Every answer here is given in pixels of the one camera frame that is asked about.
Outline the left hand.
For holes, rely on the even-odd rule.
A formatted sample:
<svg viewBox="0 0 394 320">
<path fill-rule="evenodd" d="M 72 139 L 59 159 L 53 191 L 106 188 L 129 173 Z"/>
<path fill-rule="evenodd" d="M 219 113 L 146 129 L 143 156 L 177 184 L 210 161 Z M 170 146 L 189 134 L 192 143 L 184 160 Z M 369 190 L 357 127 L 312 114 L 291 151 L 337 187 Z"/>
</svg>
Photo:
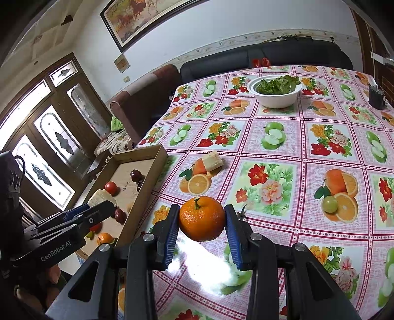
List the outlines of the left hand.
<svg viewBox="0 0 394 320">
<path fill-rule="evenodd" d="M 45 313 L 60 293 L 60 278 L 61 269 L 56 264 L 32 275 L 27 283 L 17 285 L 14 295 L 34 310 Z"/>
</svg>

